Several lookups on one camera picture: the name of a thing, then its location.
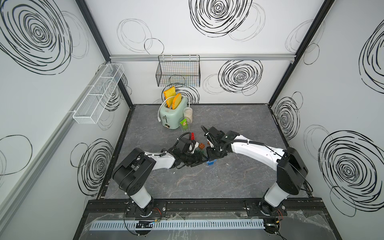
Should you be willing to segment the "yellow toast slice back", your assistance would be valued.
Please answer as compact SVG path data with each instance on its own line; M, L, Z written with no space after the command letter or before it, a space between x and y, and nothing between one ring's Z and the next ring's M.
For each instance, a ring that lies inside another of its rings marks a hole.
M165 100L166 100L166 104L167 104L167 107L168 108L171 108L172 107L172 104L173 104L173 99L174 97L176 96L176 89L174 86L172 86L171 88L167 89L166 91L164 91L164 97L165 97Z

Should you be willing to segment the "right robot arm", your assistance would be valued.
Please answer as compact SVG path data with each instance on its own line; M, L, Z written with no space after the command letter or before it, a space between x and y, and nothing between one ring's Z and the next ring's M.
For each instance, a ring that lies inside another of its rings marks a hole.
M229 153L235 153L252 158L276 171L276 182L259 202L259 209L264 215L276 213L283 200L290 195L298 195L302 190L309 171L296 149L270 147L234 131L224 133L215 127L201 128L210 143L206 148L209 160L218 160Z

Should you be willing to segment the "mint green toaster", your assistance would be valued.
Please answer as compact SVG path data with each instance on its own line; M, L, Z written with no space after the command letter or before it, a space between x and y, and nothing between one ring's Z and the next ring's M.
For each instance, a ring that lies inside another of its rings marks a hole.
M172 98L174 97L169 97L163 101L159 107L157 118L163 127L174 130L180 126L180 121L184 119L184 109L190 106L190 102L186 96L182 95L181 103L173 110L172 108L168 108L166 103L168 99Z

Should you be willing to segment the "orange toast slice front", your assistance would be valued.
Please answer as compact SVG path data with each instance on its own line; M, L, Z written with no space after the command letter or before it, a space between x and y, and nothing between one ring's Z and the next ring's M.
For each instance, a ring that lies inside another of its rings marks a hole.
M174 98L173 98L173 102L172 102L172 109L175 110L181 103L182 101L182 94L177 94Z

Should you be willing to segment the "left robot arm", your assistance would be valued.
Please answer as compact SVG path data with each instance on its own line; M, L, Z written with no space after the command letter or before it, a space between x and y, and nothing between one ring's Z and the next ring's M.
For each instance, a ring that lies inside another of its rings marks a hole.
M172 147L162 149L159 153L145 152L141 148L133 149L114 168L112 179L129 196L141 214L148 216L154 208L154 200L146 190L145 182L152 171L195 167L207 161L208 157L199 148L199 143L187 132L178 137Z

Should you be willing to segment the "jar of beige grains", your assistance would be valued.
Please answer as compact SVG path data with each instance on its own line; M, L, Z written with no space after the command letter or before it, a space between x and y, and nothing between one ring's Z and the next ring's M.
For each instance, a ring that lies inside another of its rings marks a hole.
M193 109L190 107L186 107L183 110L184 118L187 120L188 124L193 122Z

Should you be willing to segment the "white mesh wall shelf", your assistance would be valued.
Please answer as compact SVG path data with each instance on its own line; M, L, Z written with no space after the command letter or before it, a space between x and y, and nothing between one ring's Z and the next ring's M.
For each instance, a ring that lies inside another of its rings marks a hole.
M73 119L80 125L96 124L115 92L124 73L122 64L106 63L101 65L94 80L73 114Z

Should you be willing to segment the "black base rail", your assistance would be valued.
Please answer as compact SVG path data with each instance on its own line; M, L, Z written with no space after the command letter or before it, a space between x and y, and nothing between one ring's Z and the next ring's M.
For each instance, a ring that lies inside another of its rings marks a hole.
M248 217L271 218L286 216L288 211L322 211L325 204L320 198L288 198L276 210L262 208L260 198L248 199L154 199L141 209L130 199L91 200L83 216L91 213L117 214L127 217L166 217L171 213L245 212Z

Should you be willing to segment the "light blue long lego brick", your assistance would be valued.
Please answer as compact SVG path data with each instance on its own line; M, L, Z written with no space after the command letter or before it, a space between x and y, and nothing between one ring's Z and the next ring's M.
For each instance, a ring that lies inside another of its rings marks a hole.
M207 161L206 164L208 166L212 166L217 160L213 160L213 161Z

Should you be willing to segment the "clear glass with green packet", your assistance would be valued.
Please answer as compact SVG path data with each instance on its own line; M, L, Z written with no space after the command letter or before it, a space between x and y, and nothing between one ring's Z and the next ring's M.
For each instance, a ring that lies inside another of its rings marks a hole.
M190 130L190 119L187 117L183 117L179 119L180 130L185 133Z

